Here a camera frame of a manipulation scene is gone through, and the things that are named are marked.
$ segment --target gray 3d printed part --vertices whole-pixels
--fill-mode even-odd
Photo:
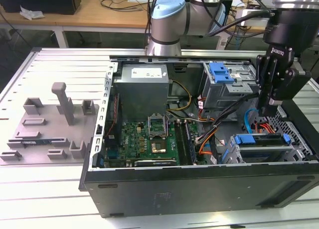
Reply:
[[[26,132],[17,132],[14,136],[15,138],[40,138],[41,134],[39,131],[26,131]]]
[[[71,111],[74,112],[74,105],[73,105],[72,99],[70,97],[68,97],[68,102],[69,102],[69,106],[71,107]],[[57,105],[56,108],[58,109],[60,115],[64,114],[61,105]]]
[[[82,101],[81,107],[84,115],[95,115],[95,107],[93,100]]]
[[[86,152],[85,142],[82,141],[80,147],[77,147],[74,141],[71,141],[69,151],[71,152],[73,158],[84,158]]]
[[[65,94],[66,84],[64,82],[54,82],[52,85],[52,93],[56,94],[60,102],[62,111],[69,125],[73,125],[74,115],[72,107],[69,104],[68,98]]]
[[[32,126],[32,125],[45,125],[46,121],[44,118],[28,118],[25,119],[22,124],[24,126]]]
[[[63,149],[49,149],[47,156],[51,159],[66,159],[67,155]]]
[[[95,111],[98,112],[99,106],[94,104]],[[74,124],[69,126],[63,114],[59,114],[56,105],[44,105],[38,108],[41,116],[36,118],[35,115],[24,114],[13,138],[9,140],[7,145],[11,149],[18,150],[22,155],[18,160],[4,161],[0,158],[0,165],[34,165],[34,164],[56,164],[56,163],[82,163],[83,158],[73,156],[74,154],[81,154],[82,151],[72,153],[69,150],[70,142],[74,141],[77,147],[81,146],[84,142],[85,146],[91,140],[94,133],[97,114],[83,115],[81,105],[74,105]],[[23,125],[22,123],[28,119],[45,119],[45,125]],[[40,138],[15,138],[17,132],[40,132]],[[67,155],[64,157],[48,157],[49,149],[57,150],[63,149]]]
[[[25,112],[29,115],[39,115],[37,108],[43,107],[43,104],[39,98],[27,98],[23,108]]]
[[[3,161],[13,161],[13,160],[19,161],[21,157],[22,157],[22,155],[16,150],[15,151],[2,152],[0,154],[0,158]]]

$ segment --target blue cable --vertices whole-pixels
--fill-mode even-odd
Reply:
[[[250,113],[251,111],[256,111],[256,112],[258,112],[258,110],[256,110],[256,109],[247,110],[246,113],[245,113],[245,115],[244,115],[245,126],[246,126],[247,131],[248,131],[249,133],[253,133],[253,131],[251,130],[251,127],[250,127],[250,125],[249,125],[249,121],[248,121],[248,115],[249,115],[249,113]]]

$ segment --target aluminum profile table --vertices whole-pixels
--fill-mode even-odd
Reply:
[[[253,57],[260,53],[241,51],[238,55]],[[144,52],[127,49],[31,52],[0,94],[0,151],[8,149],[6,142],[24,113],[22,105],[27,97],[40,97],[44,104],[57,104],[54,95],[47,91],[57,79],[67,84],[66,94],[73,103],[83,99],[99,103],[104,87],[103,66],[110,54],[143,55]],[[189,56],[225,54],[224,51],[183,51],[183,55]],[[318,89],[310,81],[295,98],[308,117],[319,114]],[[106,229],[229,229],[229,225],[251,229],[319,228],[318,187],[282,209],[103,219],[89,194],[78,190],[81,171],[82,165],[0,167],[0,228],[87,229],[95,225]]]

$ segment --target black computer case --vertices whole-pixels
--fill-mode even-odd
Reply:
[[[0,0],[6,12],[20,12],[20,6],[43,13],[74,14],[81,0]]]

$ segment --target vertical gray post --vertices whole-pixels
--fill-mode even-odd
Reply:
[[[66,84],[64,82],[54,82],[51,90],[52,90],[52,93],[56,94],[56,96],[58,97],[61,108],[65,115],[66,121],[68,122],[68,125],[72,125],[74,120],[74,115],[69,105],[68,98],[66,97],[65,89],[66,89]]]

